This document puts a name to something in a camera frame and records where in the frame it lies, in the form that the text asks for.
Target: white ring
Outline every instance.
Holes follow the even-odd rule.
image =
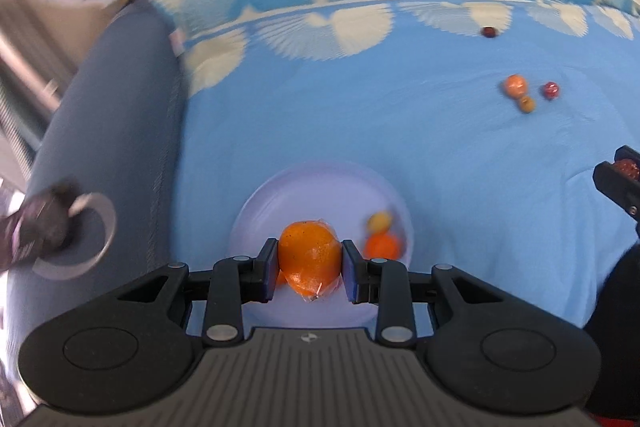
[[[89,194],[82,194],[76,198],[76,201],[74,201],[69,208],[69,217],[76,216],[86,208],[95,210],[102,219],[102,223],[104,225],[104,247],[102,247],[102,250],[100,250],[91,259],[69,266],[53,264],[38,257],[33,264],[32,269],[40,277],[44,277],[44,279],[52,281],[75,279],[76,277],[80,277],[91,270],[99,263],[104,254],[107,253],[107,250],[109,250],[109,247],[113,242],[113,237],[116,235],[116,209],[114,208],[113,203],[111,203],[111,200],[104,194],[100,194],[99,192],[90,192]]]

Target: orange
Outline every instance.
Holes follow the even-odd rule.
[[[522,112],[532,112],[536,108],[536,101],[530,96],[523,96],[518,100],[518,107]]]
[[[502,87],[504,87],[504,92],[507,96],[510,96],[515,100],[526,95],[527,89],[529,89],[527,81],[519,74],[512,74],[509,76],[502,84]]]
[[[397,260],[400,258],[400,250],[400,240],[392,233],[373,233],[364,246],[364,257]]]
[[[282,232],[278,262],[289,286],[304,298],[315,299],[335,288],[342,246],[326,223],[299,221]]]
[[[284,273],[282,272],[282,270],[280,270],[278,272],[278,279],[276,280],[276,286],[280,286],[281,284],[286,284],[287,283],[287,278],[284,277]]]

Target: red fruit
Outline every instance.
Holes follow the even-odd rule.
[[[484,28],[482,28],[483,37],[486,37],[488,39],[493,39],[497,35],[498,35],[498,30],[496,30],[492,26],[485,26]]]
[[[633,160],[618,160],[613,163],[613,166],[629,179],[638,181],[638,178],[640,178],[640,169]]]
[[[545,96],[547,100],[553,100],[560,96],[560,86],[555,82],[547,82],[542,87],[542,94]]]

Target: gray rubber grip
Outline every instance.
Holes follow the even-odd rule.
[[[111,417],[79,417],[40,406],[22,425],[593,427],[596,424],[578,409],[543,417],[505,417],[473,409],[430,380],[412,351],[379,346],[361,329],[258,328],[244,344],[208,350],[179,389],[148,407]]]

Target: yellow fruit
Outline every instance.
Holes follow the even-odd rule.
[[[523,96],[518,100],[518,107],[522,112],[532,112],[536,108],[536,101],[530,96]]]
[[[373,216],[369,217],[367,230],[369,233],[385,233],[391,228],[393,220],[394,218],[390,212],[376,212]]]
[[[335,288],[340,277],[342,246],[322,221],[299,221],[280,236],[278,263],[289,286],[315,299]]]

